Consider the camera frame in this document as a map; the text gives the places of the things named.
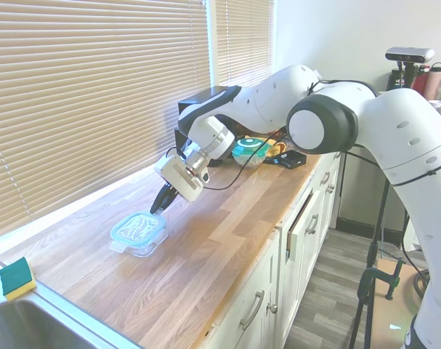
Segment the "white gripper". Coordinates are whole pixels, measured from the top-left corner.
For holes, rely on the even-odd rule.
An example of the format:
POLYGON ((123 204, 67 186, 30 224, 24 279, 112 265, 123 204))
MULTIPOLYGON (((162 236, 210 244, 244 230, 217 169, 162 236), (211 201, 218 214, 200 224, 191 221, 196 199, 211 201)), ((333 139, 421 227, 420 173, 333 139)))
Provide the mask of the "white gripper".
POLYGON ((150 213, 164 211, 171 205, 178 193, 190 203, 194 202, 209 183, 209 159, 192 151, 186 159, 177 153, 163 156, 154 170, 167 181, 158 192, 150 213))

